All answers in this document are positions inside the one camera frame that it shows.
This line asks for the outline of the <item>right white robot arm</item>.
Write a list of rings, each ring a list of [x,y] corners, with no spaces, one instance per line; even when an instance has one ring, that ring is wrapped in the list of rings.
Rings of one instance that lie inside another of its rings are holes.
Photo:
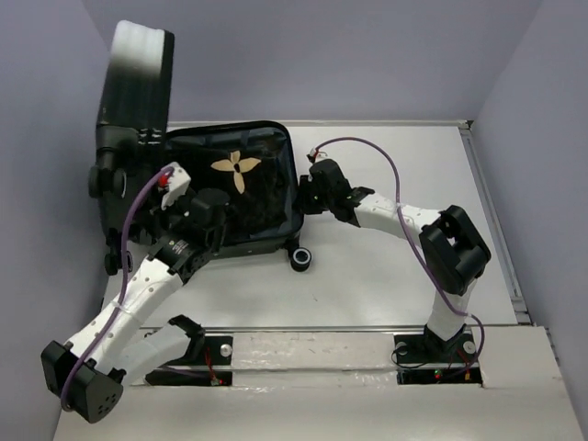
[[[435,287],[423,349],[443,360],[457,347],[469,317],[471,291],[492,253],[460,206],[422,209],[367,187],[351,187],[338,163],[325,159],[300,177],[297,205],[307,215],[331,212],[343,223],[404,239]]]

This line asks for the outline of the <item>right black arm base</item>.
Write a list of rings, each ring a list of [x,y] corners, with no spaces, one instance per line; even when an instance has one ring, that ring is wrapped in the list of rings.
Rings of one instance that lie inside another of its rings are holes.
[[[396,334],[390,361],[401,386],[482,385],[479,363],[473,362],[476,349],[470,332],[441,352],[428,347],[423,334]]]

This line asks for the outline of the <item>black white space suitcase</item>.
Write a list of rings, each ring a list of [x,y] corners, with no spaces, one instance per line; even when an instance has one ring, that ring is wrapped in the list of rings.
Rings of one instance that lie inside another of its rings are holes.
[[[116,25],[88,176],[106,272],[131,266],[123,241],[152,244],[182,216],[202,215],[198,194],[206,188],[231,201],[219,257],[282,249],[294,270],[307,270],[312,255],[300,244],[303,214],[287,128],[254,120],[169,130],[174,52],[170,31],[128,20]]]

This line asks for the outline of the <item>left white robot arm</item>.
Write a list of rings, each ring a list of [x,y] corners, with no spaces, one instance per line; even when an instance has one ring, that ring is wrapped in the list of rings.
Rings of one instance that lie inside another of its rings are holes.
[[[47,389],[66,412],[90,424],[103,420],[126,386],[169,361],[198,360],[205,331],[184,315],[137,343],[132,337],[162,303],[180,290],[220,250],[229,195],[200,190],[189,214],[160,237],[133,274],[123,276],[119,294],[65,343],[49,342],[40,354]]]

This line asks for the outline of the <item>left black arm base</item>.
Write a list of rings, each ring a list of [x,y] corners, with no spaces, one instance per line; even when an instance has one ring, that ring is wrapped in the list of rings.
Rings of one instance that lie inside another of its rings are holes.
[[[230,387],[232,385],[233,336],[208,334],[196,353],[187,353],[148,373],[144,381],[150,386]]]

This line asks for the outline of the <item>black beige flower blanket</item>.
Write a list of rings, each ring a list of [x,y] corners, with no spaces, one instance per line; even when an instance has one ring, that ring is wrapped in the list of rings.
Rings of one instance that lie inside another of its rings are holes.
[[[174,160],[191,176],[191,187],[217,188],[230,196],[230,231],[254,235],[288,220],[290,182],[281,167],[279,148],[259,142],[213,141],[177,137],[169,142]]]

